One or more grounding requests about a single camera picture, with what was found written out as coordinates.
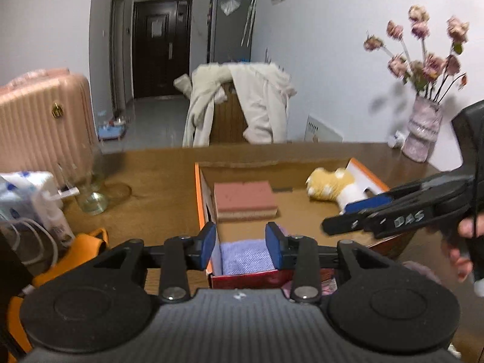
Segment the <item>white bottle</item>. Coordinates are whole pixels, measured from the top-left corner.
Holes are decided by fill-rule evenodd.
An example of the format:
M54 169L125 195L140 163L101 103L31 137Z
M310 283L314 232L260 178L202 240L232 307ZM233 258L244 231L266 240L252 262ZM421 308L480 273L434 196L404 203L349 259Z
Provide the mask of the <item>white bottle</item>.
M70 247L76 237L72 233L72 230L67 223L64 213L56 205L56 201L59 200L60 197L68 197L71 195L75 194L71 192L69 194L63 192L63 195L51 196L48 192L44 191L43 193L45 210L47 211L47 218L50 224L49 233L56 237L62 247L65 248Z

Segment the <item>purple towel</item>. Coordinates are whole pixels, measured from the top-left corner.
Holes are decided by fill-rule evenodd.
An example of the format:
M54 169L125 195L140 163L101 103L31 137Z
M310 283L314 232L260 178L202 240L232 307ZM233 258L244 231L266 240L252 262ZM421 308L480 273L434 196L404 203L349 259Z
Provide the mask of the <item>purple towel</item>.
M220 244L224 275L251 274L274 270L266 241L242 240Z

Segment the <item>yellow plush toy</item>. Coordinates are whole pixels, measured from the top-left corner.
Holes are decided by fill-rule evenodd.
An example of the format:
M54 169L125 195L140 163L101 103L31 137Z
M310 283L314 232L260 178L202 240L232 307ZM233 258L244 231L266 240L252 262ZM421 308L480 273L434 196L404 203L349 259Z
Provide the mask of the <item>yellow plush toy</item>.
M342 211L348 203L367 199L366 194L355 184L353 175L343 168L334 173L324 168L314 170L306 181L306 189L310 198L337 202Z

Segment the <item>gray floor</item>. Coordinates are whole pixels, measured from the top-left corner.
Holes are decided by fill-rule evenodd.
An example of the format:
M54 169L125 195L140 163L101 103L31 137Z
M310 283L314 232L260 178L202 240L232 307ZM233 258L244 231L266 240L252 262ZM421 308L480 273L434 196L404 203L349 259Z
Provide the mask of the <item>gray floor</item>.
M181 147L189 104L184 96L133 101L126 110L130 122L123 139L104 141L100 144L101 151L116 153Z

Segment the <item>metal screw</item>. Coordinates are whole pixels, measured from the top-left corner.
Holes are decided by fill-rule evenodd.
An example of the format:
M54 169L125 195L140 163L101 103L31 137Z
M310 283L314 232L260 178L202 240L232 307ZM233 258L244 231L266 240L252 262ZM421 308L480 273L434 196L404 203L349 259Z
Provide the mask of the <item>metal screw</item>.
M179 286L171 286L163 291L162 296L168 300L180 300L186 296L186 291Z
M318 295L318 290L313 286L300 286L294 293L300 299L312 299Z

